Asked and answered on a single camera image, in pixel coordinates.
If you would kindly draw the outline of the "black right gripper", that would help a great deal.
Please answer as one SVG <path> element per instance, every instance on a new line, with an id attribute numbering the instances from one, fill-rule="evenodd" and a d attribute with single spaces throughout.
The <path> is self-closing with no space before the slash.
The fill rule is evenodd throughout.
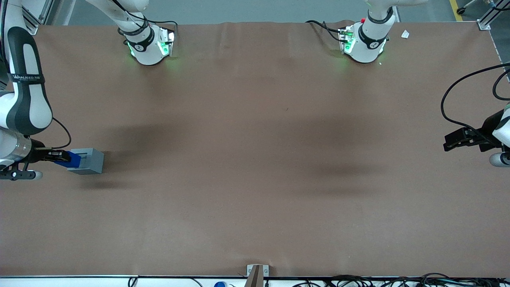
<path id="1" fill-rule="evenodd" d="M 39 161 L 71 162 L 72 157 L 64 149 L 51 149 L 38 140 L 30 140 L 31 148 L 24 158 L 24 163 L 31 164 Z"/>

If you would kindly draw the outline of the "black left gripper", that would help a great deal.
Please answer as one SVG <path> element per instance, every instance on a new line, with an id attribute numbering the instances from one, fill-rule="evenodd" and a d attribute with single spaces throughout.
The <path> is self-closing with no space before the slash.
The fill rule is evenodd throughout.
<path id="1" fill-rule="evenodd" d="M 443 144 L 444 151 L 448 152 L 458 147 L 479 145 L 481 152 L 487 152 L 491 149 L 501 149 L 502 152 L 506 152 L 506 146 L 492 135 L 496 127 L 499 125 L 503 113 L 504 110 L 501 110 L 489 116 L 483 122 L 481 128 L 478 129 L 483 136 L 488 138 L 487 140 L 478 140 L 479 137 L 472 129 L 460 128 L 445 136 L 445 143 Z"/>

